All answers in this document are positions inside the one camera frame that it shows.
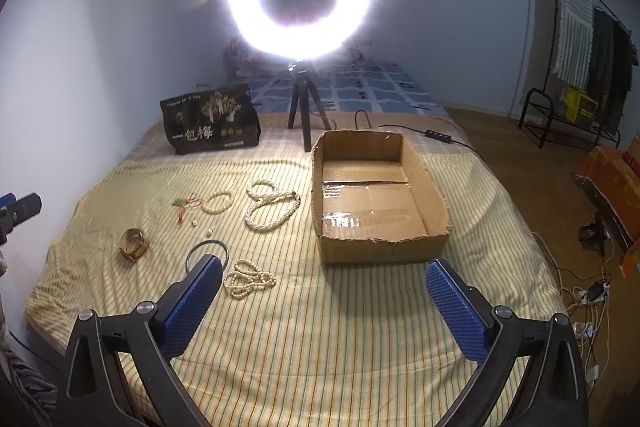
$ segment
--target extension cord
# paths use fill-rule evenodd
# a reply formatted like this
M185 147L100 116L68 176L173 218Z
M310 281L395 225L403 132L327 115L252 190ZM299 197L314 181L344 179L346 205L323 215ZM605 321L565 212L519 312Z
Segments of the extension cord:
M609 284L605 283L604 292L602 293L602 295L596 299L593 299L593 301L588 301L588 302L585 300L586 293L588 292L588 290L578 291L578 295L580 296L580 300L578 301L578 308L583 308L585 306L595 306L597 304L604 303L605 299L609 298L609 289L610 289Z

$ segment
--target striped bedsheet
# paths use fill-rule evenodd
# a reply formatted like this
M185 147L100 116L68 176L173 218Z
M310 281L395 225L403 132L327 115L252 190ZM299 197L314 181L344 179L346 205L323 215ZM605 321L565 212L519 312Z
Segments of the striped bedsheet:
M554 282L510 197L472 153L427 153L425 165L446 197L452 234L442 255L491 303L548 319L559 310ZM215 298L185 354L172 365L214 425L431 426L474 364L463 359L424 288L426 264L328 266L319 262L310 211L308 157L180 162L128 160L79 203L49 250L27 303L30 323L64 351L78 311L129 312L158 299L184 274L188 249L214 227L230 266L249 259L277 277L273 289L237 301ZM245 185L270 178L302 195L280 229L249 230ZM218 216L191 210L196 228L178 227L176 196L231 188L234 206ZM271 219L281 209L265 209ZM142 227L149 252L137 264L118 254L122 232ZM135 400L148 403L129 355ZM512 372L489 425L498 425L524 371Z

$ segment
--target screw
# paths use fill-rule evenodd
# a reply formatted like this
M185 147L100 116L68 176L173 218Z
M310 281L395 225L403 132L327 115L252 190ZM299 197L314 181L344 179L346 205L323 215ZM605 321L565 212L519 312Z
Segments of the screw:
M141 315L146 315L154 310L155 304L151 301L142 301L136 306L136 311Z
M82 322L85 322L93 316L94 316L94 311L90 310L89 308L85 308L78 314L78 319L80 319Z
M496 306L494 310L495 314L501 319L510 319L511 315L513 315L513 312L507 306Z
M563 313L556 314L554 320L561 326L566 326L569 323L569 317L567 317Z

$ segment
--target blue gripper pad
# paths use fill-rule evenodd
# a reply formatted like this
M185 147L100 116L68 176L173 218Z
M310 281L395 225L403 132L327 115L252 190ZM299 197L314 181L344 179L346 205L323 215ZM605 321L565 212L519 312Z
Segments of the blue gripper pad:
M438 261L427 267L426 285L462 354L483 363L489 355L488 327Z
M180 357L187 349L220 285L222 263L211 256L164 321L160 353L165 360Z
M15 203L15 196L12 193L0 197L0 208Z

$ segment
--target metal ring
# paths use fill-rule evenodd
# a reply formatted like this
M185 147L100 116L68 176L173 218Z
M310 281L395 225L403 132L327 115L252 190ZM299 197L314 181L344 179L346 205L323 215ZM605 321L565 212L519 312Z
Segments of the metal ring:
M185 259L184 261L184 270L187 275L191 271L191 267L189 266L189 260L191 259L191 256L196 252L198 248L204 247L205 245L218 245L219 247L223 248L223 250L225 251L225 262L222 264L222 271L225 270L226 265L229 262L229 247L225 243L217 239L206 239L198 243L195 247L191 248L191 250L187 254L187 259Z

